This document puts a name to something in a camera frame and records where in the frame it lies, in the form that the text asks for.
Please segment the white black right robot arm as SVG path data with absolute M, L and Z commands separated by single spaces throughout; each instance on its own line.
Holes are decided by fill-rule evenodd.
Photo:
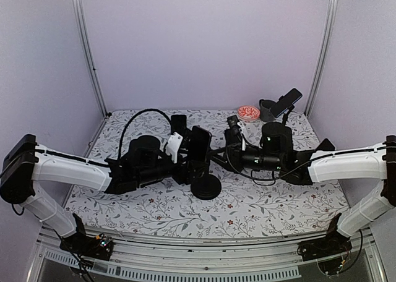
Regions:
M 227 119 L 225 146 L 209 151 L 209 159 L 237 174 L 244 169 L 278 172 L 278 178 L 297 186 L 339 179 L 378 179 L 377 186 L 353 207 L 336 214 L 324 237 L 300 242 L 304 261 L 349 253 L 350 238 L 395 208 L 395 136 L 373 146 L 336 151 L 327 139 L 314 150 L 293 148 L 292 129 L 286 122 L 268 122 L 261 128 L 259 145 L 247 141 L 237 116 Z

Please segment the black round-base phone stand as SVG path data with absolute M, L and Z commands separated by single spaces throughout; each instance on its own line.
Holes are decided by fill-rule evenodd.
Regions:
M 222 184 L 216 176 L 207 172 L 201 177 L 190 183 L 193 196 L 200 200 L 212 200 L 220 195 Z

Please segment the black phone with pink edge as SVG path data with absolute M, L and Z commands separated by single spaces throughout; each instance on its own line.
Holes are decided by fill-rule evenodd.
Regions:
M 187 159 L 189 161 L 207 161 L 207 153 L 210 148 L 212 134 L 199 127 L 193 126 L 189 139 Z

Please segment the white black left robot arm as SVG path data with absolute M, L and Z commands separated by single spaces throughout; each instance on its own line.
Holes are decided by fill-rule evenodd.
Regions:
M 129 143 L 120 159 L 90 160 L 57 152 L 27 134 L 5 157 L 1 173 L 1 198 L 31 211 L 58 234 L 60 249 L 72 254 L 109 261 L 113 240 L 104 234 L 90 237 L 82 219 L 65 210 L 43 190 L 41 181 L 87 187 L 110 195 L 122 195 L 173 178 L 192 184 L 207 169 L 207 147 L 190 140 L 183 148 L 183 136 L 174 132 L 165 148 L 158 138 L 142 135 Z

